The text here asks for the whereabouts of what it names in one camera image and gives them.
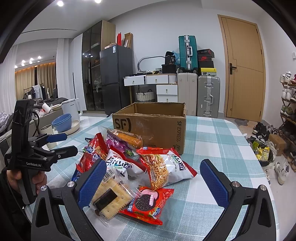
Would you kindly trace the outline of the person's left hand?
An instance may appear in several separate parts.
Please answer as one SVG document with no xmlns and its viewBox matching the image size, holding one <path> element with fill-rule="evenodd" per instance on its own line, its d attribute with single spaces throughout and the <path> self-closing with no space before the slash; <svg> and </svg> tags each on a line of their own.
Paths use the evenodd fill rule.
<svg viewBox="0 0 296 241">
<path fill-rule="evenodd" d="M 13 190 L 20 193 L 19 184 L 22 181 L 25 184 L 27 177 L 23 181 L 22 172 L 19 170 L 7 170 L 6 171 L 7 181 Z M 30 177 L 30 182 L 33 184 L 36 190 L 36 194 L 39 194 L 40 188 L 47 184 L 47 175 L 43 171 L 39 171 L 35 176 Z"/>
</svg>

